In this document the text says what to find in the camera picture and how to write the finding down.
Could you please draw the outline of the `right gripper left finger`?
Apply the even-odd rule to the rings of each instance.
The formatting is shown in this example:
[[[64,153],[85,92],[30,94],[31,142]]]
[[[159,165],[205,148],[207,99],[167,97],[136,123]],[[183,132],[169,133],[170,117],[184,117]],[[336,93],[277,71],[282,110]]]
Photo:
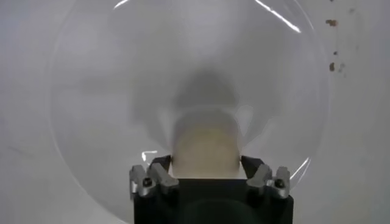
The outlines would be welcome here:
[[[136,196],[147,198],[157,190],[169,194],[179,187],[179,180],[169,174],[171,155],[154,158],[147,169],[134,165],[129,171],[130,199]]]

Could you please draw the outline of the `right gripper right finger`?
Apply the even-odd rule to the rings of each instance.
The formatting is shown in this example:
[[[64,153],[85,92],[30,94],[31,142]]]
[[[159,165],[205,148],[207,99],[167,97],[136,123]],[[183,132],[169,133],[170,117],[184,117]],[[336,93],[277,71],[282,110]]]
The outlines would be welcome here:
[[[247,185],[259,195],[269,193],[273,198],[288,198],[290,195],[290,171],[280,166],[275,175],[261,159],[241,156],[241,165],[247,177]]]

